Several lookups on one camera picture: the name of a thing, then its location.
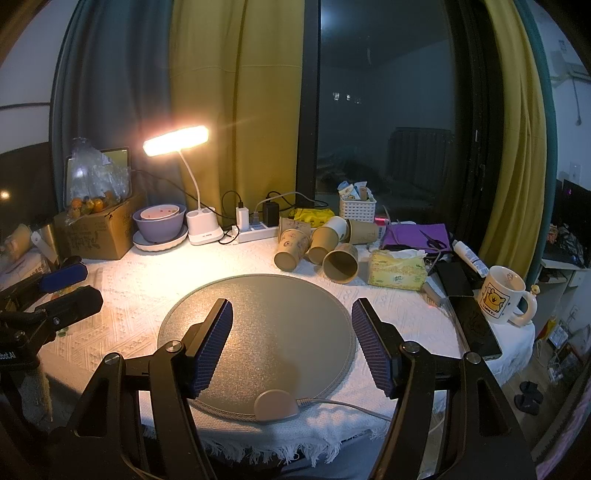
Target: black phone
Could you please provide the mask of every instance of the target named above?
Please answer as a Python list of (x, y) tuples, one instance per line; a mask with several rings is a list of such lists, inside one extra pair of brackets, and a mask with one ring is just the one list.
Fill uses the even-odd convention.
[(484, 360), (499, 358), (503, 351), (474, 297), (450, 296), (448, 299), (453, 309), (451, 314), (455, 315), (456, 326), (467, 348)]
[(435, 272), (439, 275), (447, 296), (472, 295), (472, 288), (458, 262), (437, 262)]

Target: black charger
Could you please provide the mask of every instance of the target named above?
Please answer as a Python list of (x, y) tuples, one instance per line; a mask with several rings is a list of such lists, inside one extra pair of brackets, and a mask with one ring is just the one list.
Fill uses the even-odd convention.
[(262, 204), (262, 222), (267, 226), (279, 225), (279, 204), (277, 202)]

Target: white lamp base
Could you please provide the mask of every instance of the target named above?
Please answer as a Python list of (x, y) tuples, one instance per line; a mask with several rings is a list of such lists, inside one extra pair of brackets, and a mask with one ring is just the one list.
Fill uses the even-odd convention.
[(217, 223), (216, 214), (212, 210), (202, 208), (187, 212), (191, 245), (204, 245), (223, 237), (222, 227)]

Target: purple bowl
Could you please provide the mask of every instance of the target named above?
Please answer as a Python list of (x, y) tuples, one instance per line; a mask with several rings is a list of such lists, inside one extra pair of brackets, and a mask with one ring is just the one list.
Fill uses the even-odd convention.
[(179, 210), (170, 217), (158, 220), (143, 220), (140, 214), (149, 207), (142, 208), (134, 213), (134, 220), (137, 223), (139, 231), (148, 242), (163, 244), (175, 238), (183, 226), (184, 214), (187, 211), (185, 205), (176, 203)]

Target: white basket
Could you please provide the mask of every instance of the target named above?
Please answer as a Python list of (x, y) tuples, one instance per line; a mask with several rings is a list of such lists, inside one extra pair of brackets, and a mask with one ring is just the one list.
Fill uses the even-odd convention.
[(361, 200), (343, 200), (339, 198), (339, 215), (350, 220), (373, 222), (376, 203), (375, 200), (373, 202), (362, 202)]

